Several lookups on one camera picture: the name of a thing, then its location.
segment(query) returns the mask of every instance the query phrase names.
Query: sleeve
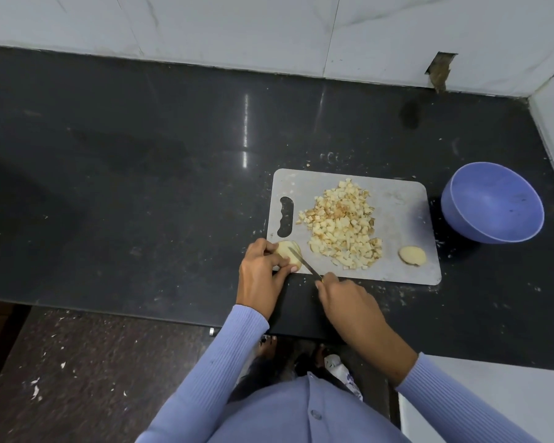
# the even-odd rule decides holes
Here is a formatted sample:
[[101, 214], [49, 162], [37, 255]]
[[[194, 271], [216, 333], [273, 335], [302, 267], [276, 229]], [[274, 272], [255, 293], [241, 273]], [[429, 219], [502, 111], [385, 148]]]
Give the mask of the sleeve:
[[267, 329], [261, 314], [235, 305], [207, 351], [137, 443], [207, 441], [246, 358]]
[[539, 443], [422, 353], [397, 391], [447, 443]]

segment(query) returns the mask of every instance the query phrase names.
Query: bowl rim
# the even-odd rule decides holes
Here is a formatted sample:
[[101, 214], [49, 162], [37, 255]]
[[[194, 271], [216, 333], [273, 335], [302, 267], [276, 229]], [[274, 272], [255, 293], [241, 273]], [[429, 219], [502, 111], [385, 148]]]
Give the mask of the bowl rim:
[[[453, 192], [453, 187], [454, 187], [454, 179], [456, 178], [456, 176], [458, 175], [458, 173], [463, 170], [464, 168], [468, 167], [468, 166], [474, 166], [474, 165], [492, 165], [492, 166], [498, 166], [499, 168], [502, 168], [504, 170], [507, 170], [508, 172], [510, 172], [511, 174], [514, 174], [517, 178], [523, 180], [523, 182], [531, 189], [532, 193], [535, 195], [536, 199], [538, 200], [539, 202], [539, 205], [540, 207], [542, 208], [542, 219], [541, 221], [539, 222], [539, 225], [538, 225], [538, 228], [527, 238], [524, 238], [524, 239], [516, 239], [516, 240], [509, 240], [509, 239], [501, 239], [501, 238], [497, 238], [495, 236], [492, 236], [488, 233], [485, 233], [484, 231], [480, 230], [478, 227], [474, 226], [467, 218], [466, 216], [464, 215], [464, 213], [461, 212], [460, 208], [458, 207], [456, 201], [454, 200], [454, 192]], [[544, 226], [544, 220], [545, 220], [545, 211], [544, 211], [544, 203], [542, 202], [542, 199], [539, 197], [539, 194], [538, 192], [534, 189], [534, 187], [527, 181], [525, 180], [525, 178], [521, 175], [519, 175], [518, 173], [516, 173], [514, 170], [511, 170], [509, 168], [507, 168], [506, 166], [503, 166], [503, 165], [500, 165], [498, 163], [492, 163], [492, 162], [472, 162], [472, 163], [467, 163], [465, 164], [464, 166], [458, 168], [457, 171], [454, 172], [454, 175], [451, 176], [451, 179], [450, 179], [450, 196], [451, 196], [451, 202], [453, 203], [454, 207], [456, 207], [456, 210], [458, 211], [458, 213], [460, 214], [461, 218], [470, 226], [472, 227], [474, 230], [476, 230], [478, 233], [480, 234], [483, 234], [484, 236], [486, 236], [487, 238], [491, 238], [491, 239], [494, 239], [495, 241], [500, 241], [500, 242], [503, 242], [503, 243], [507, 243], [507, 244], [511, 244], [511, 243], [518, 243], [518, 242], [524, 242], [524, 241], [527, 241], [531, 238], [533, 238], [534, 236], [536, 236], [540, 230], [542, 230], [542, 227]]]

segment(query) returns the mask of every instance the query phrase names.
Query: purple plastic bowl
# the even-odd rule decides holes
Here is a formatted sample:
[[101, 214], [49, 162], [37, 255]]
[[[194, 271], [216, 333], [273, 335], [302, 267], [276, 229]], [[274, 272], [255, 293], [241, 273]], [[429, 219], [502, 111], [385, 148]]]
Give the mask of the purple plastic bowl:
[[526, 241], [544, 224], [544, 207], [532, 185], [496, 163], [458, 169], [443, 190], [441, 210], [451, 228], [484, 244]]

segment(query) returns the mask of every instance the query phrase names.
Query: pants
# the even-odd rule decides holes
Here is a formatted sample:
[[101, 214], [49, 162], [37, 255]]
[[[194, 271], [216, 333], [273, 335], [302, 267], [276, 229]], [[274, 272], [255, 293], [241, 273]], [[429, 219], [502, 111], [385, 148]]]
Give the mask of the pants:
[[[317, 367], [310, 356], [301, 354], [295, 362], [295, 373], [298, 376], [305, 376], [308, 372], [352, 395], [347, 387], [345, 387], [345, 384], [334, 377], [325, 367]], [[267, 359], [263, 356], [256, 357], [252, 361], [248, 373], [243, 376], [236, 387], [234, 387], [234, 390], [232, 390], [228, 402], [241, 401], [257, 390], [277, 384], [279, 382], [279, 375], [281, 375], [281, 371], [277, 369], [273, 359]]]

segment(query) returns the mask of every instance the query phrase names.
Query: knife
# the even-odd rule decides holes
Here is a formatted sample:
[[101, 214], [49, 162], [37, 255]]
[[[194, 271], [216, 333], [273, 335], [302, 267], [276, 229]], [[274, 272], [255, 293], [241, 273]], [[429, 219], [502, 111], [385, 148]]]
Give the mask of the knife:
[[311, 273], [312, 275], [314, 275], [314, 278], [316, 278], [318, 281], [322, 281], [322, 277], [321, 277], [320, 275], [318, 275], [318, 272], [316, 272], [316, 271], [312, 268], [312, 266], [310, 266], [310, 265], [306, 262], [306, 260], [304, 260], [304, 259], [302, 258], [302, 255], [300, 255], [298, 252], [296, 252], [292, 247], [289, 247], [289, 251], [290, 251], [291, 253], [293, 253], [294, 256], [295, 256], [297, 259], [299, 259], [300, 262], [301, 262], [304, 266], [306, 266], [306, 269], [308, 269], [308, 270], [310, 271], [310, 273]]

